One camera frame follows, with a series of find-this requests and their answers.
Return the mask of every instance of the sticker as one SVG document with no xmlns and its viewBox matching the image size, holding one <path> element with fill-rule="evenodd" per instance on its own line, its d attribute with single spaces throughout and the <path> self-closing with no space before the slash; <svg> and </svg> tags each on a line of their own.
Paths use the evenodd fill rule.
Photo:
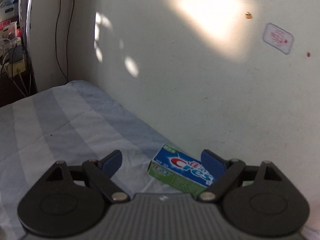
<svg viewBox="0 0 320 240">
<path fill-rule="evenodd" d="M 284 54 L 289 54 L 293 45 L 294 38 L 291 33 L 280 27 L 268 23 L 263 33 L 263 41 L 278 49 Z"/>
</svg>

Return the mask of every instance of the white stripe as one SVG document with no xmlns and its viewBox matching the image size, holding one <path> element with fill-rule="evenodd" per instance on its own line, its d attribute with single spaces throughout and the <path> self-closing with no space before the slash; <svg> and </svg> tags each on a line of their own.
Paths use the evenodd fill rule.
<svg viewBox="0 0 320 240">
<path fill-rule="evenodd" d="M 0 192 L 0 239 L 1 240 L 16 240 L 18 239 L 10 224 L 10 219 L 2 203 Z"/>
<path fill-rule="evenodd" d="M 33 101 L 25 98 L 12 104 L 19 156 L 27 183 L 32 186 L 54 163 Z"/>
<path fill-rule="evenodd" d="M 107 120 L 94 111 L 73 86 L 54 88 L 53 94 L 71 125 L 99 158 L 116 149 L 122 152 L 122 166 L 115 176 L 129 190 L 136 193 L 150 187 L 150 182 L 154 181 L 147 174 L 150 159 L 138 147 L 123 138 Z"/>
</svg>

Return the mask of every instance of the silver screw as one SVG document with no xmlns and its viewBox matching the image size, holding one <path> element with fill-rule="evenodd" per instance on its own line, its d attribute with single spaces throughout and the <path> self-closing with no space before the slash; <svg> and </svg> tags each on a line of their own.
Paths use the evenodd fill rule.
<svg viewBox="0 0 320 240">
<path fill-rule="evenodd" d="M 213 192 L 210 192 L 210 191 L 204 191 L 200 194 L 200 198 L 203 200 L 203 201 L 212 201 L 216 198 L 216 195 L 215 193 Z"/>
<path fill-rule="evenodd" d="M 114 201 L 124 201 L 128 198 L 128 195 L 125 192 L 115 192 L 111 197 Z"/>
</svg>

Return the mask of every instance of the bed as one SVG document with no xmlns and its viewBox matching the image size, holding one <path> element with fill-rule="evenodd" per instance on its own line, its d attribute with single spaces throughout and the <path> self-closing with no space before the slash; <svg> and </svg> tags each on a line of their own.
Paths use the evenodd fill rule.
<svg viewBox="0 0 320 240">
<path fill-rule="evenodd" d="M 129 113 L 103 91 L 73 81 L 0 108 L 0 239 L 24 235 L 18 202 L 57 160 L 80 165 L 115 149 L 123 163 L 113 182 L 136 192 L 174 193 L 146 173 L 165 137 Z"/>
</svg>

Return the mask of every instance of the blue stripe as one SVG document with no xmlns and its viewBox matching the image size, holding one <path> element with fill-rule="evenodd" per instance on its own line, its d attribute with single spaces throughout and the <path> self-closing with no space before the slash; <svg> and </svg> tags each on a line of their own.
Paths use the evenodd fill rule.
<svg viewBox="0 0 320 240">
<path fill-rule="evenodd" d="M 96 86 L 83 80 L 72 81 L 69 84 L 73 85 L 87 104 L 103 116 L 122 137 L 137 146 L 148 158 L 152 159 L 164 144 L 172 145 L 167 138 L 124 109 Z"/>
<path fill-rule="evenodd" d="M 3 142 L 1 143 L 0 156 L 0 192 L 2 203 L 10 219 L 13 231 L 17 237 L 21 237 L 24 235 L 24 231 L 17 217 L 17 207 L 29 186 L 18 154 L 12 105 L 1 108 L 0 123 L 0 138 Z"/>
<path fill-rule="evenodd" d="M 52 90 L 32 97 L 44 138 L 55 158 L 68 165 L 80 165 L 97 155 L 84 142 L 59 106 Z"/>
</svg>

